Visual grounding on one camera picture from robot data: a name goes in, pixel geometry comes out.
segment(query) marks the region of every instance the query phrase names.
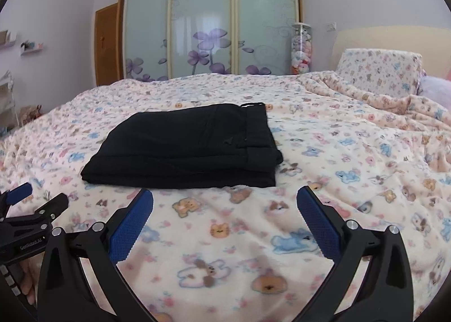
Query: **textured blue pad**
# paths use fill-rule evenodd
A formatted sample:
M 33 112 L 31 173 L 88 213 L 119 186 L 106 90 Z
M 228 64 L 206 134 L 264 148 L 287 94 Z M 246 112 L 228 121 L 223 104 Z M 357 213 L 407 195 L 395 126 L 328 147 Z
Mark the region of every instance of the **textured blue pad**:
M 8 192 L 6 195 L 6 204 L 7 205 L 15 205 L 18 202 L 22 201 L 24 198 L 30 196 L 33 193 L 33 187 L 31 187 L 30 183 L 24 183 L 19 187 Z
M 299 189 L 296 201 L 324 257 L 337 263 L 341 259 L 340 236 L 328 217 L 306 188 Z
M 116 264 L 127 258 L 152 210 L 153 195 L 145 190 L 110 237 L 108 256 L 111 262 Z

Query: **blanket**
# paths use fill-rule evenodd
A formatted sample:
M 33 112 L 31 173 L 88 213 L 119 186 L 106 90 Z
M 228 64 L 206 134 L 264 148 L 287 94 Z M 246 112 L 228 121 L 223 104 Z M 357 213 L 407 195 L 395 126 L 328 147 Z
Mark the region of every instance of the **blanket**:
M 75 232 L 107 221 L 139 189 L 91 185 L 80 172 L 116 125 L 136 112 L 251 101 L 266 104 L 285 158 L 277 186 L 153 190 L 153 213 L 118 264 L 138 298 L 159 322 L 291 321 L 332 266 L 296 208 L 297 190 L 309 185 L 345 220 L 400 228 L 418 316 L 451 268 L 451 115 L 424 97 L 360 91 L 332 71 L 126 79 L 86 91 L 0 143 L 0 190 L 33 185 L 10 216 L 63 192 L 69 208 L 54 226 Z M 341 309 L 367 266 L 363 259 Z

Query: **sliding wardrobe door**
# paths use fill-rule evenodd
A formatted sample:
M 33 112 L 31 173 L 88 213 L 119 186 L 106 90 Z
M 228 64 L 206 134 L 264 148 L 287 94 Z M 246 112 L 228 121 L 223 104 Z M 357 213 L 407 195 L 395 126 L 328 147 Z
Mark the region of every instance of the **sliding wardrobe door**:
M 127 78 L 167 80 L 168 0 L 125 0 L 124 58 Z
M 231 68 L 229 0 L 172 0 L 172 77 Z
M 295 0 L 236 0 L 238 73 L 289 75 Z

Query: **bed headboard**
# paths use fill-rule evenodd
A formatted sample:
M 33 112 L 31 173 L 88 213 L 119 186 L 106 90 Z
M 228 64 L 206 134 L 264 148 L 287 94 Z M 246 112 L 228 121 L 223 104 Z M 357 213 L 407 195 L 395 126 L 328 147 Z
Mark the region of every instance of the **bed headboard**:
M 428 75 L 446 78 L 451 71 L 451 30 L 444 28 L 393 25 L 340 31 L 332 50 L 333 69 L 347 48 L 417 52 L 423 56 L 423 69 Z

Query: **folded black pants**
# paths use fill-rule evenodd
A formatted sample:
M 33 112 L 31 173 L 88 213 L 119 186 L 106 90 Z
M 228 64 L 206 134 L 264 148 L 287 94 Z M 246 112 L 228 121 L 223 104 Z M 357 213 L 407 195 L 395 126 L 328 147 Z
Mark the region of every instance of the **folded black pants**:
M 270 187 L 282 161 L 265 105 L 225 103 L 136 113 L 81 174 L 90 183 L 144 188 Z

